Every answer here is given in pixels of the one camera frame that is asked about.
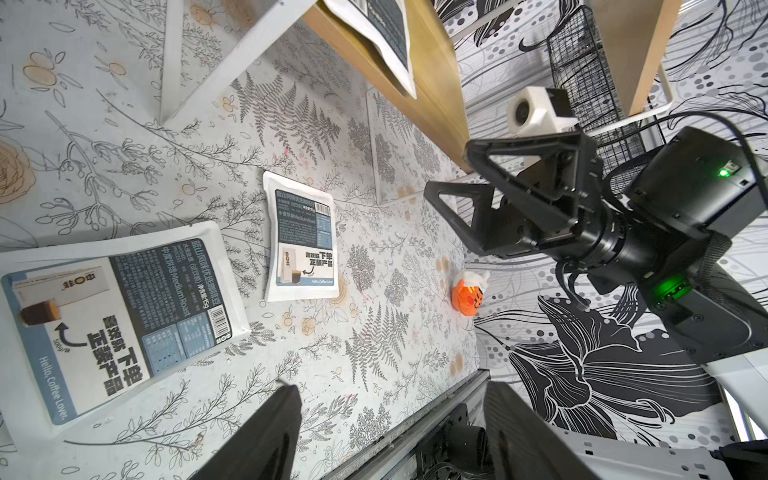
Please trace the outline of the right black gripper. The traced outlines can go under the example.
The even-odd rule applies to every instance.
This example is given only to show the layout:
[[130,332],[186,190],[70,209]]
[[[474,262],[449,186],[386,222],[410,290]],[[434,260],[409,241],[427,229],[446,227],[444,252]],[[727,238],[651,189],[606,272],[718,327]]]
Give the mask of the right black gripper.
[[596,268],[627,241],[625,220],[603,199],[596,149],[578,132],[471,140],[465,158],[483,183],[430,181],[424,197],[478,256],[542,253]]

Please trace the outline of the wooden two-tier shelf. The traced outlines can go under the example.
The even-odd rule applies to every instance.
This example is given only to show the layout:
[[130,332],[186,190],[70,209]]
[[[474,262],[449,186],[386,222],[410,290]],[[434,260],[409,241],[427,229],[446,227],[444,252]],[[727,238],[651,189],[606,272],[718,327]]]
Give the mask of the wooden two-tier shelf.
[[[470,134],[453,36],[428,1],[405,4],[415,76],[414,94],[399,87],[372,43],[318,1],[244,1],[250,27],[188,96],[182,94],[184,4],[166,4],[160,120],[179,130],[202,118],[212,101],[296,21],[322,39],[405,114],[463,171]],[[668,110],[674,101],[662,58],[681,11],[679,1],[592,1],[610,72],[625,119],[596,129],[602,134]]]

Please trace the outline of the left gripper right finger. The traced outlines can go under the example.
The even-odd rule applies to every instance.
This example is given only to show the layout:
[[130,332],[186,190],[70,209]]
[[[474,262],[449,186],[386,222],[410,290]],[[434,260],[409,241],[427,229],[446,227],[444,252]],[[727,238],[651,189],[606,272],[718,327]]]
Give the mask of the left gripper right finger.
[[497,479],[597,477],[508,384],[487,383],[483,411]]

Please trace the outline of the blue coffee bag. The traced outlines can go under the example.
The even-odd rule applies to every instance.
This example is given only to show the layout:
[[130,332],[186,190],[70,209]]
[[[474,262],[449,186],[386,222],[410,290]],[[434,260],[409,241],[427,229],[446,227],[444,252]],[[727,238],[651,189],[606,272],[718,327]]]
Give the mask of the blue coffee bag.
[[271,264],[265,300],[335,298],[340,293],[333,197],[266,171]]
[[329,10],[371,41],[402,89],[418,98],[405,2],[402,0],[329,0]]
[[1,256],[1,414],[48,447],[250,327],[212,221]]

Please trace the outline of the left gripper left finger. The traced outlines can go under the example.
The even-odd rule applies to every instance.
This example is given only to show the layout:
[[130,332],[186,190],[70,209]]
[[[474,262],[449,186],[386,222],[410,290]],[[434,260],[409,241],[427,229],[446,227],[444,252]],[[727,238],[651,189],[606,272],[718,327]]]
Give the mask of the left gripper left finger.
[[195,474],[194,479],[291,477],[302,402],[294,385],[280,386]]

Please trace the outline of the blue coffee bag top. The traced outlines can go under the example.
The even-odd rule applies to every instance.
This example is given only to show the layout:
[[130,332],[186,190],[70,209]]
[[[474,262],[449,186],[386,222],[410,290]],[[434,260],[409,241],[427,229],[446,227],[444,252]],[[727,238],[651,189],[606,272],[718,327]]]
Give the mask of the blue coffee bag top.
[[333,197],[266,171],[271,264],[265,300],[335,298],[340,293]]

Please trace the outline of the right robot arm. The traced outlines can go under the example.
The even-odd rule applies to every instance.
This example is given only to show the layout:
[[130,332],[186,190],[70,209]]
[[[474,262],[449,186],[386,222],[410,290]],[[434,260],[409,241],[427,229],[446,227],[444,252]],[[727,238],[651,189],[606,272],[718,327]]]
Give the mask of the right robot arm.
[[482,473],[765,478],[765,440],[652,459],[667,422],[725,392],[767,423],[767,297],[721,263],[767,209],[765,161],[739,130],[691,126],[613,170],[599,151],[575,131],[472,140],[465,157],[480,183],[426,184],[472,253],[547,256],[559,287],[537,300],[553,340],[492,337],[524,393],[488,385]]

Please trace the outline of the orange cat toy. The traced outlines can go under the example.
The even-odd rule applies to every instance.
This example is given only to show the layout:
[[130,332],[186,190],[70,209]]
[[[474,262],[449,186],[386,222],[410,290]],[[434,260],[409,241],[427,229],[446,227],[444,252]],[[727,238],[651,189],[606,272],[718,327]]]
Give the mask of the orange cat toy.
[[474,317],[483,303],[490,273],[465,270],[456,275],[451,288],[451,304],[465,317]]

